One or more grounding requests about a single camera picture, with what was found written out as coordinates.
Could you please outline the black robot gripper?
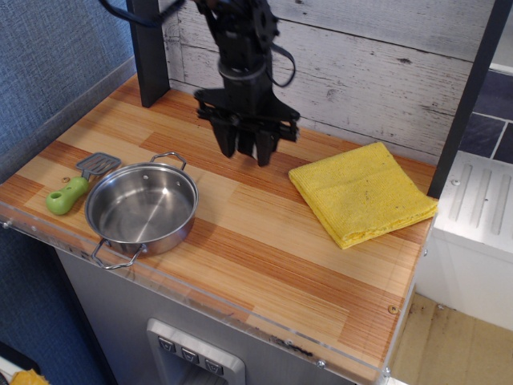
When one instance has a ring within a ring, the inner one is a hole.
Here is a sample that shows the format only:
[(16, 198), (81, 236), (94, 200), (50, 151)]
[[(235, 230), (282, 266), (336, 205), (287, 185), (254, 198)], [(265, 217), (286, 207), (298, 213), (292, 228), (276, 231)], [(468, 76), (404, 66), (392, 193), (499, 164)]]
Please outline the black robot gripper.
[(194, 93), (198, 116), (209, 121), (222, 154), (231, 158), (237, 148), (238, 130), (257, 132), (256, 154), (260, 167), (267, 166), (280, 137), (295, 141), (299, 112), (281, 102), (266, 74), (254, 79), (224, 79), (222, 88)]

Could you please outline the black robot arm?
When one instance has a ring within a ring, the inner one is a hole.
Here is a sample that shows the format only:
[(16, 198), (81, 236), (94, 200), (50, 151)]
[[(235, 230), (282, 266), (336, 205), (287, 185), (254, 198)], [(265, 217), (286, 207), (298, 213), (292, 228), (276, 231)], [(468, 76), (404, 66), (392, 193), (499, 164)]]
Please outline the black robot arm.
[(198, 1), (219, 49), (222, 88), (195, 92), (198, 116), (210, 122), (221, 152), (235, 152), (269, 164), (280, 140), (296, 141), (299, 113), (273, 92), (273, 54), (292, 55), (277, 46), (278, 19), (266, 1)]

